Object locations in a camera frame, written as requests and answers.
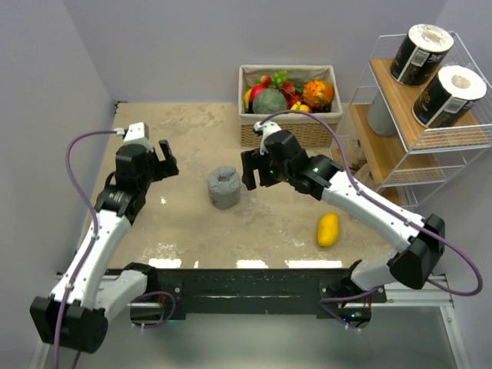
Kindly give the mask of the grey paper towel roll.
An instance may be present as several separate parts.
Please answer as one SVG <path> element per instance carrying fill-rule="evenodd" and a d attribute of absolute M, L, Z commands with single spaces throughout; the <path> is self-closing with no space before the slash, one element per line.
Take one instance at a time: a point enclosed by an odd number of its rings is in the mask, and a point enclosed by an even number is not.
<path fill-rule="evenodd" d="M 367 123 L 376 135 L 390 137 L 397 134 L 393 118 L 380 92 L 374 96 L 371 103 L 367 113 Z"/>
<path fill-rule="evenodd" d="M 208 196 L 219 210 L 227 210 L 239 203 L 241 178 L 235 167 L 221 166 L 210 172 Z"/>

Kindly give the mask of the brown paper towel roll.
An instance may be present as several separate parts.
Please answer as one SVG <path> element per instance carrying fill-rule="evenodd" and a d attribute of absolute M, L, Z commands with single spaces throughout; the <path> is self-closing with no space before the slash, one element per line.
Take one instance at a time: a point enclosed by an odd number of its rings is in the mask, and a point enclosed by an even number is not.
<path fill-rule="evenodd" d="M 357 173 L 365 164 L 367 164 L 366 155 L 362 148 L 361 142 L 356 135 L 345 138 L 343 149 L 349 164 L 349 168 L 353 175 Z"/>

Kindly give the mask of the brown paper towel roll cartoon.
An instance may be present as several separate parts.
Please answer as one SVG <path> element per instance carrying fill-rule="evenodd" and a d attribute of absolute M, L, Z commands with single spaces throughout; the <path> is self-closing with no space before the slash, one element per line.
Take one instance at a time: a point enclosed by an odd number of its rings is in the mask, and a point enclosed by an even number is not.
<path fill-rule="evenodd" d="M 367 188 L 370 188 L 373 191 L 376 190 L 378 187 L 370 171 L 363 171 L 362 169 L 360 169 L 354 175 L 354 177 L 357 179 L 358 182 L 360 182 L 361 184 L 363 184 Z"/>

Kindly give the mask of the black paper towel roll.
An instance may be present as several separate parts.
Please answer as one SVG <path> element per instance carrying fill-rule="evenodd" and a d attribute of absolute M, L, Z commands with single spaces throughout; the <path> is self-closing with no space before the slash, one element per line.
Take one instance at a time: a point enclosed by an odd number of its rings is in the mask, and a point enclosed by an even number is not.
<path fill-rule="evenodd" d="M 475 71 L 447 65 L 427 84 L 414 103 L 412 114 L 425 128 L 448 128 L 487 93 L 486 82 Z"/>
<path fill-rule="evenodd" d="M 435 25 L 413 25 L 390 66 L 402 85 L 423 85 L 454 45 L 451 34 Z"/>

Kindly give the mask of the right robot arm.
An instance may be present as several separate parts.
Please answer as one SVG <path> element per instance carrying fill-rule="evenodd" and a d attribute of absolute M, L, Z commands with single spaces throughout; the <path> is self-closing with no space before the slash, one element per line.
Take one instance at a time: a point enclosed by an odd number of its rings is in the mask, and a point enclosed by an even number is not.
<path fill-rule="evenodd" d="M 242 182 L 251 191 L 285 182 L 301 194 L 331 204 L 385 238 L 393 247 L 386 257 L 355 261 L 340 280 L 327 287 L 336 301 L 359 302 L 385 284 L 422 288 L 444 253 L 444 244 L 428 235 L 444 235 L 445 223 L 407 211 L 364 185 L 351 183 L 347 171 L 325 155 L 310 156 L 296 137 L 274 123 L 254 130 L 259 148 L 241 154 Z"/>

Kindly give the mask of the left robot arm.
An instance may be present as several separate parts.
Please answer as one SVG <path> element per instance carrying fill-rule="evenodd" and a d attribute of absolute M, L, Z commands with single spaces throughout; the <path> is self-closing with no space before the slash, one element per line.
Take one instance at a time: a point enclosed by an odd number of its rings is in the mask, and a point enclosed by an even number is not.
<path fill-rule="evenodd" d="M 123 269 L 113 286 L 100 288 L 112 255 L 145 205 L 150 186 L 179 173 L 168 141 L 158 144 L 162 160 L 141 143 L 117 150 L 115 170 L 91 206 L 93 219 L 72 263 L 48 297 L 33 300 L 29 311 L 38 334 L 55 350 L 95 353 L 109 324 L 127 304 L 158 296 L 156 268 L 135 262 Z"/>

